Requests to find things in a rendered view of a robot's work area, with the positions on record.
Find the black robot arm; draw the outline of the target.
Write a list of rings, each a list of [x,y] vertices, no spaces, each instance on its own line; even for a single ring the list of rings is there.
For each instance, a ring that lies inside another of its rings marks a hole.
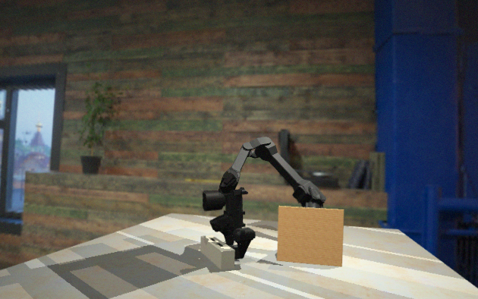
[[[256,149],[255,149],[256,148]],[[255,149],[254,151],[251,151]],[[269,137],[260,137],[244,143],[238,153],[232,167],[223,174],[219,190],[203,191],[203,210],[242,209],[242,194],[248,192],[240,187],[235,190],[241,175],[241,169],[247,157],[261,158],[270,162],[282,177],[294,188],[293,197],[301,203],[302,208],[322,208],[326,197],[311,183],[302,179],[295,170],[278,154],[276,145]],[[229,212],[209,221],[212,230],[220,231],[225,227],[233,227],[233,221]]]

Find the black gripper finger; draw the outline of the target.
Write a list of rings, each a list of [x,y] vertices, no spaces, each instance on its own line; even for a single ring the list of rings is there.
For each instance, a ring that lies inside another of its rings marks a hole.
[[[234,243],[233,231],[231,231],[231,230],[227,230],[227,231],[220,230],[220,232],[224,235],[226,244],[227,245],[233,245],[233,243]]]
[[[248,240],[243,240],[243,241],[237,241],[236,239],[233,239],[235,242],[237,242],[237,247],[238,247],[238,253],[240,259],[244,258],[245,253],[247,252],[247,248],[250,245],[250,242],[253,239],[248,239]]]

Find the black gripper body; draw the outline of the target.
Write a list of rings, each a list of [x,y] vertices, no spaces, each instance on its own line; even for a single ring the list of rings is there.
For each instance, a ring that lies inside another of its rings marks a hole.
[[[256,232],[249,227],[245,227],[246,225],[243,223],[243,215],[245,212],[242,209],[225,209],[224,214],[227,215],[229,212],[229,216],[231,216],[233,221],[233,227],[225,227],[221,229],[222,231],[231,230],[233,231],[234,239],[237,241],[243,241],[248,239],[253,239],[256,237]],[[245,227],[245,228],[242,228]]]

